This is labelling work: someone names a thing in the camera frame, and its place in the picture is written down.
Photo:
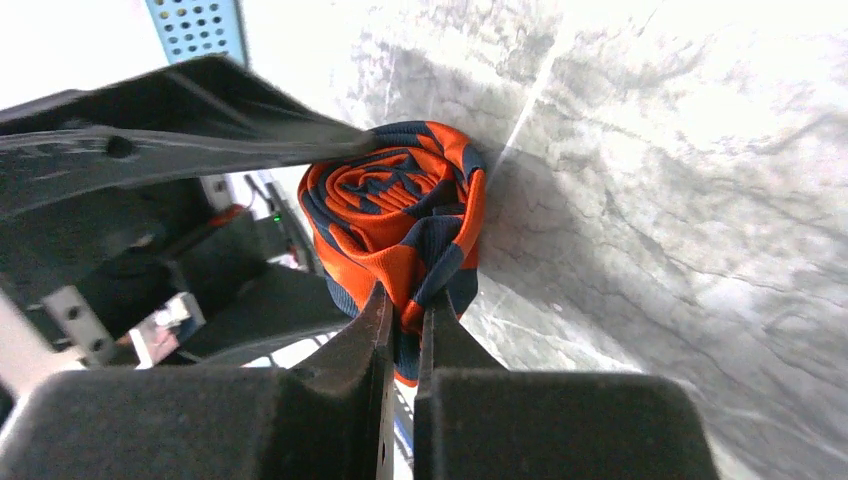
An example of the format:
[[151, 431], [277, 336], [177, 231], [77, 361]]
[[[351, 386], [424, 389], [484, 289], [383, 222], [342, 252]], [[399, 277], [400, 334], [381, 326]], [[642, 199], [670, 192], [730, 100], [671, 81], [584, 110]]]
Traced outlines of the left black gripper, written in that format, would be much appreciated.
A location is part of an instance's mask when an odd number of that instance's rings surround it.
[[337, 331], [348, 318], [267, 175], [246, 175], [248, 201], [219, 211], [189, 180], [101, 189], [346, 159], [375, 144], [221, 55], [8, 108], [2, 286], [87, 366], [242, 365]]

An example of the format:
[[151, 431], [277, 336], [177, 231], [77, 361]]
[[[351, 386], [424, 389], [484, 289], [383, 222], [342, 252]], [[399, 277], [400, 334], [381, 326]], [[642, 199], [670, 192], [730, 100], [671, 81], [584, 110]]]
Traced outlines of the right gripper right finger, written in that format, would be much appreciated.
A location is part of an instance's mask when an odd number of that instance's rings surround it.
[[714, 479], [694, 403], [646, 374], [511, 371], [438, 293], [423, 321], [418, 479]]

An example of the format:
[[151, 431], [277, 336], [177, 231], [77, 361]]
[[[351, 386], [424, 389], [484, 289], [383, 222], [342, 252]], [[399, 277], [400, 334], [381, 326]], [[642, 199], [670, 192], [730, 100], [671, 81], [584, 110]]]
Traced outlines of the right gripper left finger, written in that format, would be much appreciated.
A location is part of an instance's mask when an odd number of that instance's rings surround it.
[[12, 412], [5, 479], [386, 479], [393, 306], [362, 312], [290, 369], [66, 371]]

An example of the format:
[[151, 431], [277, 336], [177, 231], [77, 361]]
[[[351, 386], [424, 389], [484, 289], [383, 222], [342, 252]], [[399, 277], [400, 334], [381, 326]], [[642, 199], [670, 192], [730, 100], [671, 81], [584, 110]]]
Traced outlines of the orange navy striped tie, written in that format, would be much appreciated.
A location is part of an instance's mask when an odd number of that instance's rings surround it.
[[336, 306], [355, 317], [376, 285], [385, 289], [395, 377], [414, 387], [426, 308], [445, 291], [462, 316], [478, 292], [486, 166], [465, 133], [442, 123], [370, 132], [374, 150], [310, 166], [297, 197]]

